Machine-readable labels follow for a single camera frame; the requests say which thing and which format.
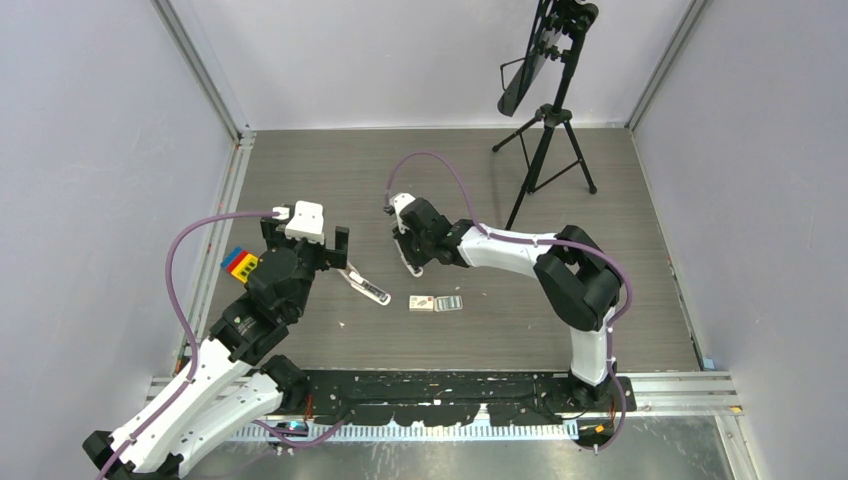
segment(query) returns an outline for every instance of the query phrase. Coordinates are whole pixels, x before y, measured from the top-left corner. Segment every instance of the tripod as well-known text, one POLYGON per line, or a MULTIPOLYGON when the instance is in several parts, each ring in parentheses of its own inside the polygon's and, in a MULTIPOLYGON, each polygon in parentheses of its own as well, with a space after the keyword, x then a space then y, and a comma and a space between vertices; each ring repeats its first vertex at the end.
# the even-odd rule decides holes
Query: tripod
POLYGON ((568 92, 568 86, 571 83, 571 78, 574 76, 574 70, 577 67, 577 60, 580 56, 580 51, 583 48, 583 40, 587 29, 588 26, 586 28, 575 29, 575 31, 569 32, 569 36, 572 38, 572 44, 568 51, 558 52, 554 47, 553 51, 548 50, 544 52, 546 56, 552 56, 554 58, 559 56, 564 63, 562 79, 560 80, 553 105, 547 103, 539 107, 539 109, 536 110, 536 114, 532 119, 530 119, 530 121, 522 125, 521 128, 513 132, 510 136, 503 139, 503 141, 492 147, 492 151, 497 152, 501 149, 501 147, 514 140, 515 137, 519 137, 521 140, 521 148, 524 151, 524 161, 527 163, 527 175, 524 177, 524 183, 521 185, 518 198, 515 200, 515 204, 512 207, 512 213, 510 213, 509 220, 506 223, 507 230, 512 229, 512 224, 515 222, 515 217, 518 216, 518 210, 521 208, 521 202, 524 201, 524 196, 526 194, 532 195, 533 193, 541 190, 544 186, 553 182, 562 174, 577 165, 580 165, 580 168, 583 170, 583 176, 586 177, 586 182, 589 184, 589 193, 594 195, 598 191, 598 188, 592 181, 592 175, 589 173, 589 167, 586 165, 586 160, 583 158, 583 152, 580 150, 580 145, 577 143, 577 137, 574 135, 574 129, 571 128, 571 111, 562 108, 562 104, 565 101, 565 95, 568 92), (539 146, 536 147, 536 153, 533 155, 533 161, 531 162, 527 156, 527 148, 524 144, 523 134, 528 128, 541 121, 544 121, 544 132, 542 133, 542 138, 539 140, 539 146), (548 148, 550 147, 551 139, 554 135, 554 129, 556 129, 556 127, 560 124, 565 127, 568 138, 571 140, 571 146, 574 147, 574 153, 577 155, 577 160, 554 174, 551 178, 545 180, 541 184, 537 184, 539 181, 539 173, 542 171, 542 165, 545 163, 545 157, 548 154, 548 148))

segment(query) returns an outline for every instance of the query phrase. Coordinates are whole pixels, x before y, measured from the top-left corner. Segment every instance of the white wall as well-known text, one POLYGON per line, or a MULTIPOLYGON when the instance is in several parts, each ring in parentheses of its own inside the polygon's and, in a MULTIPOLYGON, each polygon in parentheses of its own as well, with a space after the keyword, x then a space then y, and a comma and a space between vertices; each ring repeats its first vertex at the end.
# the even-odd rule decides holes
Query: white wall
MULTIPOLYGON (((560 79, 548 62, 516 115, 498 113, 498 65, 524 55, 536 0, 186 1, 254 129, 521 124, 560 79)), ((566 106, 622 125, 689 0, 595 3, 566 106)))
POLYGON ((173 367, 165 253, 230 142, 149 2, 4 2, 0 65, 0 477, 94 478, 82 441, 173 367))
POLYGON ((766 478, 848 478, 848 3, 713 2, 637 130, 766 478))

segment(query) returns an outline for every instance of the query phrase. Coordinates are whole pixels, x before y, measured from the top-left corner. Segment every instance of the floor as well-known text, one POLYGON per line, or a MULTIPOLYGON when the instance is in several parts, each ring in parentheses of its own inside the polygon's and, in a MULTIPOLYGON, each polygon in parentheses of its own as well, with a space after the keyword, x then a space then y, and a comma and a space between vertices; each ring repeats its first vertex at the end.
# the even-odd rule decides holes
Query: floor
POLYGON ((486 479, 566 480, 592 478, 732 479, 712 417, 627 419, 615 446, 598 456, 579 452, 569 442, 328 442, 318 448, 259 458, 262 442, 221 444, 186 477, 250 480, 344 479, 422 480, 486 479), (239 470, 239 466, 255 460, 239 470), (225 472, 237 473, 219 475, 225 472))
MULTIPOLYGON (((388 290, 385 307, 354 291, 335 272, 320 273, 300 322, 274 353, 303 368, 542 369, 567 370, 568 328, 530 278, 489 269, 432 262, 413 278, 391 239, 382 212, 386 179, 409 152, 435 150, 453 163, 466 183, 481 221, 506 223, 526 167, 515 140, 497 154, 491 145, 509 133, 499 129, 335 130, 261 132, 250 156, 239 210, 265 210, 309 200, 324 205, 325 231, 350 228, 349 260, 367 279, 388 290), (412 313, 409 295, 463 297, 464 309, 412 313)), ((529 131, 535 146, 541 130, 529 131)), ((633 278, 634 305, 615 329, 621 371, 697 370, 666 251, 636 152, 623 129, 577 130, 598 186, 590 195, 579 169, 527 197, 515 223, 521 232, 582 227, 633 278)), ((573 161, 564 131, 557 132, 542 172, 573 161)), ((408 162, 395 192, 425 197, 450 221, 468 218, 459 190, 437 161, 408 162)), ((255 220, 233 225, 228 250, 260 254, 264 243, 255 220)), ((243 292, 221 274, 207 325, 243 292)))

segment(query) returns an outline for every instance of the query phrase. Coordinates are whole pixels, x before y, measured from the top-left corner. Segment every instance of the tripod leg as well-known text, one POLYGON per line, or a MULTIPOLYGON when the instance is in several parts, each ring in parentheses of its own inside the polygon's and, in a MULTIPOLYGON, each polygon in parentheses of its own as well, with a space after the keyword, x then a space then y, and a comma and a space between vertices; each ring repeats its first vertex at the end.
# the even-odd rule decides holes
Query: tripod leg
POLYGON ((516 130, 516 131, 512 132, 512 134, 511 134, 510 136, 508 136, 508 137, 506 137, 505 139, 503 139, 503 140, 501 141, 501 143, 499 143, 499 144, 495 145, 494 147, 492 147, 492 151, 493 151, 493 152, 497 152, 498 150, 500 150, 500 149, 501 149, 501 147, 503 147, 503 146, 504 146, 504 145, 506 145, 507 143, 511 142, 513 139, 515 139, 515 137, 517 137, 517 136, 521 135, 522 133, 524 133, 524 132, 525 132, 528 128, 532 127, 532 126, 533 126, 533 124, 535 124, 535 123, 536 123, 536 122, 538 122, 539 120, 541 120, 541 117, 537 114, 537 115, 536 115, 535 117, 533 117, 533 118, 532 118, 529 122, 527 122, 527 123, 525 123, 524 125, 522 125, 522 126, 521 126, 521 128, 519 128, 518 130, 516 130))
POLYGON ((521 184, 521 191, 518 192, 518 198, 515 199, 515 204, 512 206, 512 212, 509 214, 509 220, 506 222, 506 229, 510 230, 515 222, 515 217, 518 216, 518 209, 521 208, 521 202, 524 201, 524 195, 533 193, 536 181, 539 180, 539 172, 542 170, 542 164, 545 162, 545 155, 548 153, 548 146, 551 144, 551 138, 554 136, 553 127, 545 127, 545 133, 542 134, 542 139, 539 140, 539 146, 536 148, 536 153, 533 155, 533 162, 530 163, 530 169, 527 170, 527 175, 524 177, 524 183, 521 184))
POLYGON ((577 144, 577 137, 574 135, 574 129, 571 128, 571 122, 563 123, 565 131, 568 133, 568 139, 571 140, 571 146, 574 147, 574 153, 577 155, 577 163, 583 169, 583 176, 586 177, 586 182, 589 183, 589 193, 592 195, 598 193, 598 187, 592 181, 592 175, 589 173, 589 167, 586 165, 586 160, 583 158, 583 152, 580 151, 580 145, 577 144))

